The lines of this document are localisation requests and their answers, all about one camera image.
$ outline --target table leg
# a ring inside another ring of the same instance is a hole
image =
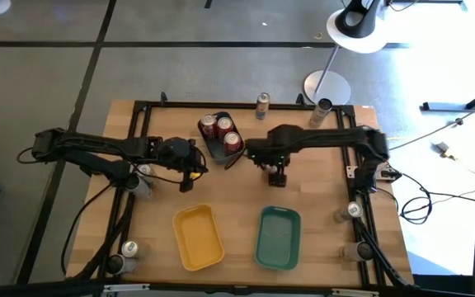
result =
[[[303,81],[305,96],[312,102],[316,103],[322,98],[327,98],[331,100],[334,105],[342,105],[346,104],[350,99],[351,88],[349,83],[340,74],[329,71],[336,52],[339,49],[340,46],[335,45],[326,67],[323,70],[309,74]]]

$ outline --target concrete floor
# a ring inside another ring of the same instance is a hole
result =
[[[107,4],[16,1],[0,16],[0,41],[95,41]],[[327,42],[331,40],[325,21],[342,8],[340,2],[319,0],[214,0],[209,10],[204,4],[118,1],[106,40]],[[350,82],[350,104],[375,106],[382,130],[410,139],[459,116],[423,114],[418,109],[423,101],[465,102],[475,97],[475,35],[463,30],[475,28],[475,6],[463,12],[456,4],[416,4],[401,13],[382,12],[395,27],[389,42],[409,43],[411,48],[374,54],[341,49],[332,70]],[[444,24],[438,26],[441,15]],[[320,40],[314,38],[318,32],[324,34]],[[32,145],[35,132],[67,127],[91,52],[92,48],[0,48],[0,183],[5,187],[0,194],[0,285],[15,279],[52,170],[49,165],[20,165],[14,157]],[[259,92],[269,92],[273,102],[289,103],[301,92],[303,78],[323,67],[329,53],[330,49],[301,48],[102,49],[78,131],[100,134],[111,100],[157,100],[161,91],[172,101],[249,102]],[[470,153],[474,147],[469,148],[475,142],[468,141],[475,137],[475,120],[470,123],[441,137],[468,147],[466,160],[475,166]],[[393,151],[392,157],[393,166],[432,191],[458,194],[475,187],[475,176],[440,159],[428,140]],[[31,281],[63,278],[59,254],[87,183],[76,167],[66,167]],[[404,178],[394,190],[400,204],[418,194]],[[458,232],[450,226],[458,226]],[[435,206],[425,225],[402,221],[402,227],[409,252],[455,273],[472,272],[475,205],[445,202]]]

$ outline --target plastic tray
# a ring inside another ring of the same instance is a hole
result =
[[[296,267],[300,247],[300,215],[283,207],[267,206],[261,212],[256,261],[263,267],[289,270]]]
[[[230,114],[227,113],[226,111],[216,112],[214,113],[214,116],[216,120],[219,120],[222,117],[228,117],[230,118],[230,120],[232,120],[232,122],[234,122]],[[208,150],[210,152],[210,155],[212,156],[212,159],[217,164],[226,164],[238,154],[238,153],[235,153],[235,154],[231,154],[227,156],[224,153],[223,143],[219,141],[219,139],[217,138],[207,139],[205,135],[203,134],[203,130],[201,129],[201,121],[197,122],[197,128],[199,129],[199,132],[201,133],[201,135],[203,135],[203,139],[205,140],[206,146],[208,147]],[[241,135],[239,134],[238,128],[236,128],[236,123],[234,123],[233,132],[236,132],[239,135],[239,137],[241,137]]]
[[[223,245],[210,206],[197,205],[178,212],[173,217],[173,228],[182,265],[188,271],[197,271],[223,259]]]

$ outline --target yellow tray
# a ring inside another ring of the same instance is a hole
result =
[[[197,205],[179,211],[173,217],[173,228],[182,265],[188,271],[198,271],[223,259],[223,245],[210,206]]]

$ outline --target wooden tabletop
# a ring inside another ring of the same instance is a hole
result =
[[[132,101],[112,102],[104,136],[119,139],[127,136],[133,104]],[[202,115],[216,111],[220,110],[154,107],[148,135],[196,139],[198,147],[208,157],[196,123]],[[244,139],[265,138],[268,130],[280,124],[307,127],[311,114],[311,111],[269,111],[265,120],[257,120],[251,110],[228,112]],[[378,128],[373,107],[356,106],[355,114],[357,125]],[[336,127],[336,116],[330,114],[321,128]],[[124,275],[123,279],[145,283],[361,286],[356,263],[343,262],[338,256],[342,246],[355,241],[351,222],[337,224],[333,220],[333,213],[349,200],[339,148],[309,148],[292,154],[291,164],[285,170],[286,188],[267,186],[261,170],[245,158],[228,171],[210,158],[207,158],[207,164],[209,172],[195,182],[192,191],[180,193],[178,185],[160,181],[150,201],[135,202],[129,238],[146,243],[151,252],[139,261],[135,273]],[[181,180],[177,172],[155,168],[161,177]],[[93,177],[87,199],[106,184],[104,177]],[[379,187],[391,191],[387,183],[379,183]],[[100,247],[113,194],[113,190],[107,191],[82,214],[68,276],[83,269]],[[371,200],[380,247],[402,277],[413,283],[393,200],[383,193],[373,194]],[[181,264],[172,218],[178,211],[199,204],[212,208],[225,256],[214,266],[187,271]],[[259,218],[268,205],[296,210],[302,218],[299,263],[291,271],[268,270],[255,261]],[[372,262],[369,263],[369,274],[375,283]]]

